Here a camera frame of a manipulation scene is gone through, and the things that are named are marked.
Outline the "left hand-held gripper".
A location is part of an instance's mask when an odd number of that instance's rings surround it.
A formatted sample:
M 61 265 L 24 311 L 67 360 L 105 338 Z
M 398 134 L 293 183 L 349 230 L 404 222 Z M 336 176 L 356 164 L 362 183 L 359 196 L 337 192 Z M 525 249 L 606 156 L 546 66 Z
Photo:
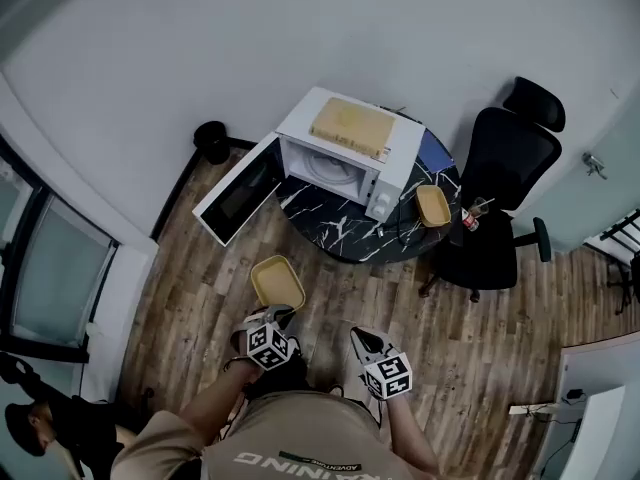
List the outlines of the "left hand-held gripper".
M 297 351 L 294 337 L 286 337 L 286 329 L 296 310 L 287 305 L 259 308 L 256 315 L 247 317 L 231 334 L 230 343 L 243 358 L 248 358 L 264 371 L 280 367 Z

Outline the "yellow container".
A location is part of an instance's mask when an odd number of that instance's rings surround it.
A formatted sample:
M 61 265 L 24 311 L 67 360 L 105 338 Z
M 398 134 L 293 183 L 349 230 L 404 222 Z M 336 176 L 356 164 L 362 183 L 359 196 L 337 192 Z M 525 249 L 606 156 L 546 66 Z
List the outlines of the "yellow container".
M 451 222 L 451 211 L 447 199 L 438 186 L 418 186 L 415 199 L 421 222 L 425 227 L 438 228 Z
M 304 288 L 282 255 L 271 256 L 256 264 L 251 270 L 251 281 L 263 306 L 287 305 L 298 310 L 305 303 Z

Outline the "white microwave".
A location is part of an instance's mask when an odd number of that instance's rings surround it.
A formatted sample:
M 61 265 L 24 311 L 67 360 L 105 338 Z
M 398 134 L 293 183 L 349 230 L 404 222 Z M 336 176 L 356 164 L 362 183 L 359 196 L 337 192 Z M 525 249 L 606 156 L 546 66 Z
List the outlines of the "white microwave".
M 309 134 L 313 120 L 331 97 L 379 110 L 396 119 L 379 159 Z M 267 198 L 287 178 L 294 177 L 363 206 L 367 217 L 384 223 L 399 203 L 425 130 L 420 123 L 390 110 L 314 87 L 272 133 L 222 177 L 197 204 L 193 214 L 226 246 Z M 304 157 L 308 154 L 330 156 L 353 165 L 359 170 L 358 179 L 343 186 L 322 183 L 306 169 Z

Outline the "person's left forearm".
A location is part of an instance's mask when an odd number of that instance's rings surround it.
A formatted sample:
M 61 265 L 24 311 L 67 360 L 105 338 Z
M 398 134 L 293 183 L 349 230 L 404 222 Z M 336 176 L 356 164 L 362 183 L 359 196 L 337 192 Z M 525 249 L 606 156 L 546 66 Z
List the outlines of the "person's left forearm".
M 249 359 L 231 361 L 216 380 L 198 393 L 179 413 L 205 446 L 211 445 L 226 425 L 243 388 L 261 375 L 261 369 Z

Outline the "person's right forearm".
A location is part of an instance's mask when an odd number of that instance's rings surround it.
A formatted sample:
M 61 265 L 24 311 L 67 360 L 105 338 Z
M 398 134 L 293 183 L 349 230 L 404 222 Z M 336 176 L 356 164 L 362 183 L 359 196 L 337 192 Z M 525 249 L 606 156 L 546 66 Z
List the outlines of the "person's right forearm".
M 415 480 L 447 480 L 436 454 L 419 427 L 404 395 L 386 400 L 393 452 L 407 465 Z

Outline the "glass microwave turntable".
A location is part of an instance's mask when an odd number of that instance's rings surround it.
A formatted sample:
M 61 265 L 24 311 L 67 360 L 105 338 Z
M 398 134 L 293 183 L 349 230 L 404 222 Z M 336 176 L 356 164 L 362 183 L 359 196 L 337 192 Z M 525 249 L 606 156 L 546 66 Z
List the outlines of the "glass microwave turntable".
M 330 156 L 308 154 L 304 157 L 304 163 L 314 178 L 329 185 L 348 185 L 359 176 L 356 167 Z

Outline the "round black marble table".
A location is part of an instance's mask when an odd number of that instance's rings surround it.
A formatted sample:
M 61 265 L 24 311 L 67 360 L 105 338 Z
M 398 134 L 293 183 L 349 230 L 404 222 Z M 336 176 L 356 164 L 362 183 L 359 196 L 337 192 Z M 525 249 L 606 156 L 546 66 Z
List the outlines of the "round black marble table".
M 416 204 L 416 188 L 438 186 L 445 194 L 452 221 L 427 228 Z M 306 181 L 289 177 L 276 190 L 293 226 L 329 256 L 346 263 L 396 263 L 423 255 L 441 242 L 460 217 L 461 185 L 456 164 L 430 173 L 418 155 L 398 205 L 384 223 L 365 215 L 365 208 Z

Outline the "person's beige printed shirt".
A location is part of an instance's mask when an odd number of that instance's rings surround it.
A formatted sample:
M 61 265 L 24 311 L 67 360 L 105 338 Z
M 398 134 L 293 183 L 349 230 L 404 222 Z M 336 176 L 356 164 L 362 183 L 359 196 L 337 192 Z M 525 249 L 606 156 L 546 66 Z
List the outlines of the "person's beige printed shirt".
M 205 446 L 179 416 L 154 415 L 114 460 L 111 480 L 415 480 L 367 410 L 311 391 L 251 402 Z

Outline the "white power strip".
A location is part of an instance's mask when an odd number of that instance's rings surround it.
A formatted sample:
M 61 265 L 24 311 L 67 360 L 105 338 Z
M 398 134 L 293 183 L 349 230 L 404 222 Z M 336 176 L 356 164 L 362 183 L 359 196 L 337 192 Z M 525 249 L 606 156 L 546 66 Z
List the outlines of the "white power strip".
M 540 403 L 540 404 L 522 404 L 522 405 L 510 405 L 508 414 L 512 415 L 525 415 L 534 416 L 538 414 L 554 414 L 558 411 L 559 405 L 557 403 Z

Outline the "black waste bin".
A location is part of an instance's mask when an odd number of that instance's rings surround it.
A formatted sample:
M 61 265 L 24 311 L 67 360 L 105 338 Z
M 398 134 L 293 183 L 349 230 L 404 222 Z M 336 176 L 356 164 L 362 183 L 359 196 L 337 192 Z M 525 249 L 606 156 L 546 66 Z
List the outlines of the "black waste bin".
M 212 165 L 223 164 L 230 156 L 227 129 L 222 122 L 209 121 L 200 125 L 194 131 L 193 143 Z

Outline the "blue notebook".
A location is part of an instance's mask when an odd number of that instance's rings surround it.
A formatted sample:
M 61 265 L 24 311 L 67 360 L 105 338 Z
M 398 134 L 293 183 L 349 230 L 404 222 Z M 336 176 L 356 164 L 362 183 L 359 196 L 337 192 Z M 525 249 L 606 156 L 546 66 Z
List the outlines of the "blue notebook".
M 418 150 L 418 158 L 430 173 L 449 169 L 455 162 L 441 142 L 426 129 Z

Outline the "dark framed window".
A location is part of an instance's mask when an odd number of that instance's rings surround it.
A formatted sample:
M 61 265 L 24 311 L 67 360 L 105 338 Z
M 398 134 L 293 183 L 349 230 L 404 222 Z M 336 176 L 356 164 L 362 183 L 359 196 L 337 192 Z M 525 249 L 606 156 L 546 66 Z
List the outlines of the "dark framed window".
M 0 135 L 1 351 L 87 362 L 87 326 L 118 246 Z

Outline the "black mesh office chair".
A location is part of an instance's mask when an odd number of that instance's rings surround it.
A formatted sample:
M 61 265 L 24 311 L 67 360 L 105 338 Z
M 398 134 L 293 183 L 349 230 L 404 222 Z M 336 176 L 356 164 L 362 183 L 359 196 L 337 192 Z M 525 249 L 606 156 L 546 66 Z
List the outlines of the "black mesh office chair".
M 428 297 L 439 281 L 470 290 L 472 302 L 483 291 L 514 287 L 519 247 L 534 245 L 541 262 L 551 260 L 544 221 L 534 218 L 531 232 L 515 236 L 511 214 L 560 158 L 556 136 L 565 125 L 560 99 L 524 77 L 514 79 L 501 106 L 479 112 L 461 176 L 461 209 L 469 210 L 477 197 L 494 201 L 473 232 L 463 224 L 460 209 L 455 226 L 431 254 L 432 276 L 420 287 L 420 297 Z

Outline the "white desk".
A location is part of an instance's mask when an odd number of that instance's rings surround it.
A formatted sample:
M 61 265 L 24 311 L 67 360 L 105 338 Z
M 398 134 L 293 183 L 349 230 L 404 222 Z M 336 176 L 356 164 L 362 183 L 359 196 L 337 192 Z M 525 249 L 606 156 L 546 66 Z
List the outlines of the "white desk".
M 640 480 L 640 331 L 564 348 L 555 402 L 530 480 Z

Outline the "black metal rack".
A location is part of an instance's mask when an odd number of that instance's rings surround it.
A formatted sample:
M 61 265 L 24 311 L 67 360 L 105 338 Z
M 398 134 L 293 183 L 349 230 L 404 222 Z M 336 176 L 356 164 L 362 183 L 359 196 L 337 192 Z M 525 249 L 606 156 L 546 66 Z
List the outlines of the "black metal rack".
M 634 301 L 640 303 L 640 208 L 636 208 L 583 245 L 607 260 L 606 287 L 619 289 L 621 315 Z

